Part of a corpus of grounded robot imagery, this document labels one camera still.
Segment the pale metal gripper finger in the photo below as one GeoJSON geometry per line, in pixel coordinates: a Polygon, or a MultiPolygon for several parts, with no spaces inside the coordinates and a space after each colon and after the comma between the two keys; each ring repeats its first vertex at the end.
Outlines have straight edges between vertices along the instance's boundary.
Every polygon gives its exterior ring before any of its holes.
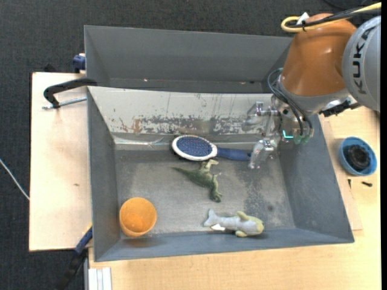
{"type": "Polygon", "coordinates": [[[250,169],[259,169],[261,164],[274,152],[275,147],[268,140],[259,140],[249,155],[250,169]]]}
{"type": "Polygon", "coordinates": [[[256,126],[267,120],[272,115],[270,108],[264,108],[263,102],[256,101],[247,111],[247,117],[243,121],[243,126],[256,126]]]}

